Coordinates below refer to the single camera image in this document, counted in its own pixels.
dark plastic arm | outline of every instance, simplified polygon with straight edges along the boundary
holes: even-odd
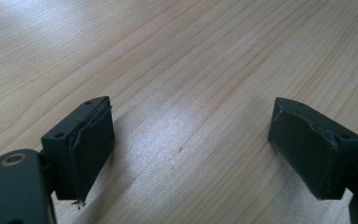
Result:
[[[317,199],[352,191],[351,222],[358,223],[358,134],[307,105],[277,98],[268,140]]]
[[[84,203],[113,150],[109,97],[80,105],[42,137],[37,153],[0,157],[0,224],[56,223],[50,194]]]

table surface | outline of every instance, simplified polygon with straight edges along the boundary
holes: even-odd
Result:
[[[0,1],[0,155],[102,95],[114,155],[59,223],[350,222],[267,132],[280,96],[358,133],[358,1]]]

light wood surface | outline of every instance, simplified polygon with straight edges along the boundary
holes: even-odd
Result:
[[[358,133],[358,1],[0,0],[0,155],[109,95],[117,140],[59,223],[349,223],[267,141],[275,97]]]

screw hole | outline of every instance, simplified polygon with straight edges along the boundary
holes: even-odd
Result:
[[[3,166],[11,166],[11,165],[15,165],[17,163],[22,162],[25,159],[26,155],[24,153],[17,153],[17,154],[12,154],[6,158],[4,158],[1,161],[1,164]]]
[[[54,134],[54,137],[55,138],[61,138],[61,137],[63,137],[65,134],[64,133],[56,133],[56,134]]]
[[[351,138],[348,134],[345,134],[345,133],[342,134],[341,137],[342,137],[342,138],[345,138],[345,139],[350,139],[350,138]]]

